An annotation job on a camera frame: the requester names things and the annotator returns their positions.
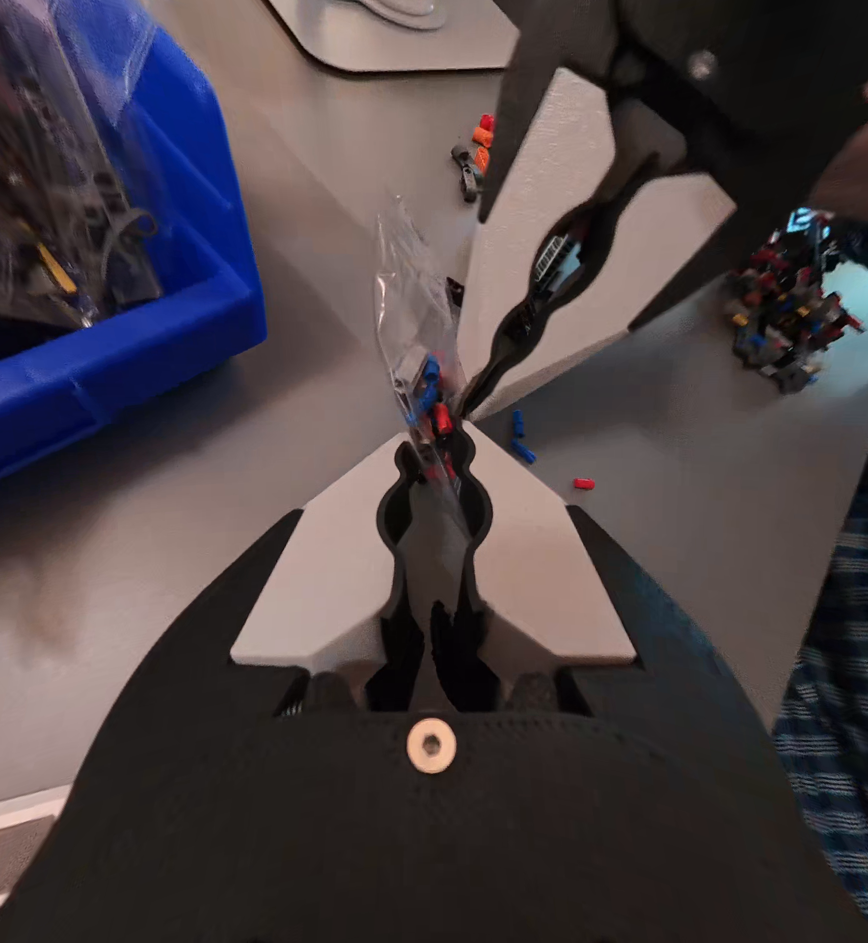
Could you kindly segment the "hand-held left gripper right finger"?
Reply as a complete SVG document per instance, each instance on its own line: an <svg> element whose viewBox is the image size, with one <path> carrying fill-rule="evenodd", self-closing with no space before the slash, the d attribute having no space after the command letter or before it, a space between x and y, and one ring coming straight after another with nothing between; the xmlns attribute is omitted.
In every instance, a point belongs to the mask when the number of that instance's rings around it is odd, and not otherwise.
<svg viewBox="0 0 868 943"><path fill-rule="evenodd" d="M467 541L454 611L434 617L434 664L452 707L496 709L531 675L632 665L566 501L471 423L451 457Z"/></svg>

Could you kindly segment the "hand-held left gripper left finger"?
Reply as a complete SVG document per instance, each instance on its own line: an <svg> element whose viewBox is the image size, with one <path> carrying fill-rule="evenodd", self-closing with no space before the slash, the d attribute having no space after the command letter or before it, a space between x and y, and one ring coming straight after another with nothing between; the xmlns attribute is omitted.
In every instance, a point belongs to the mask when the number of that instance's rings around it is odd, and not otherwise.
<svg viewBox="0 0 868 943"><path fill-rule="evenodd" d="M371 709L407 709L425 652L401 547L419 474L407 436L396 435L311 499L231 660L332 673Z"/></svg>

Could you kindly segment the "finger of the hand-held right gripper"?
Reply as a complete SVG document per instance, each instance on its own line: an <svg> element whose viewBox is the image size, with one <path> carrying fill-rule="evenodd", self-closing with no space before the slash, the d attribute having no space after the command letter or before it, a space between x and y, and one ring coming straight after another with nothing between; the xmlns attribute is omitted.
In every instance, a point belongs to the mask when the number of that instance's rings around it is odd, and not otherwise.
<svg viewBox="0 0 868 943"><path fill-rule="evenodd" d="M556 313L562 306L590 289L600 291L599 299L605 304L605 313L615 316L616 337L558 376L625 336L633 319L702 248L733 209L732 201L702 173L645 182L631 196L629 204L618 209L613 235L608 233L607 223L601 237L589 234L587 242L581 244L582 249L592 249L592 253L586 254L585 267L593 268L598 265L595 256L600 242L605 242L603 262L590 285L582 290L577 290L576 285L566 287L563 293L570 295L570 299L563 302L552 299L543 310L539 309L539 300L534 299L535 320L527 336L527 339L538 339L533 349L516 361L527 342L500 340L498 332L488 364L492 369L487 376L488 390L493 394L499 393L495 381L510 380L512 368L522 361L527 366L537 361L536 347L541 340L551 336L548 323L558 319ZM463 413L466 418L486 418L514 401L508 404L464 403Z"/></svg>
<svg viewBox="0 0 868 943"><path fill-rule="evenodd" d="M555 378L616 337L616 318L590 289L557 311L538 360L487 376L501 324L528 297L549 233L597 191L615 159L605 91L559 68L546 89L485 222L474 231L457 336L466 404L508 404Z"/></svg>

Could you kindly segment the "clear bag of lego pieces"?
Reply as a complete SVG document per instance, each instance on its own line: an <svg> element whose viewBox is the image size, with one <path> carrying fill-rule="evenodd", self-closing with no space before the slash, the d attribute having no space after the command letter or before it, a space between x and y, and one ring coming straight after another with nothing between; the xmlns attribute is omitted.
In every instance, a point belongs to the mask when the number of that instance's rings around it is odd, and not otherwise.
<svg viewBox="0 0 868 943"><path fill-rule="evenodd" d="M418 465L445 514L461 527L460 406L466 386L459 317L448 281L402 196L377 215L375 334Z"/></svg>

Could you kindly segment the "dark grey lego connector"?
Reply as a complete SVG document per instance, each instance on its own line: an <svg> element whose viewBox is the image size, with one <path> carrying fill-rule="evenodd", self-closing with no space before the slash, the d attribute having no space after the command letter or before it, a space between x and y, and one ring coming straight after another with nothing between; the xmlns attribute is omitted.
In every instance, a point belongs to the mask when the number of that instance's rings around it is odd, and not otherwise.
<svg viewBox="0 0 868 943"><path fill-rule="evenodd" d="M475 163L475 153L465 144L458 143L451 150L451 159L460 170L460 187L464 202L476 202L482 187L482 171Z"/></svg>

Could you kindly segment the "partly built lego model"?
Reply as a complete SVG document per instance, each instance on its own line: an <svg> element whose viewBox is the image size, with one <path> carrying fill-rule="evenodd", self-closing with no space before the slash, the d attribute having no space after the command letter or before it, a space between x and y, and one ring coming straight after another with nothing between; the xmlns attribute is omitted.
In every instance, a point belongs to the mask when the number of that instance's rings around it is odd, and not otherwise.
<svg viewBox="0 0 868 943"><path fill-rule="evenodd" d="M867 329L825 279L845 260L840 219L802 207L724 281L724 313L742 367L781 395L817 383L828 350Z"/></svg>

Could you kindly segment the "pile of bagged lego parts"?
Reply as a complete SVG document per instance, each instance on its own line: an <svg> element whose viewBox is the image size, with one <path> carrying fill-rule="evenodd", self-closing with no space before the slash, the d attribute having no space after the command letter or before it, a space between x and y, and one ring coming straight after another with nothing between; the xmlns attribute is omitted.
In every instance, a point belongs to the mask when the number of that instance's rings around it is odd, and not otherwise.
<svg viewBox="0 0 868 943"><path fill-rule="evenodd" d="M0 2L0 320L63 331L160 299L131 200L46 2Z"/></svg>

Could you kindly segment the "grey monitor stand base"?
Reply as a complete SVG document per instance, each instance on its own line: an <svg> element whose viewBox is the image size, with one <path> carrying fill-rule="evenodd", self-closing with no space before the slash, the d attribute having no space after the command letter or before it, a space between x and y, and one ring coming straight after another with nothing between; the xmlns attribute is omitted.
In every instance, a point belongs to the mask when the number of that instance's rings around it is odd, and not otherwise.
<svg viewBox="0 0 868 943"><path fill-rule="evenodd" d="M519 30L490 1L269 1L300 47L352 74L501 71Z"/></svg>

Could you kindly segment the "blue plastic bin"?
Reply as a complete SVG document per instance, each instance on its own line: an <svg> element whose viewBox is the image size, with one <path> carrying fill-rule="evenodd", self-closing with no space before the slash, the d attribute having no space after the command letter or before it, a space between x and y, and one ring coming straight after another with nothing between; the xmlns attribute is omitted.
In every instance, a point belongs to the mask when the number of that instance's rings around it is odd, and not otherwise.
<svg viewBox="0 0 868 943"><path fill-rule="evenodd" d="M63 331L0 320L0 479L261 343L263 288L216 92L143 2L46 2L130 198L157 301Z"/></svg>

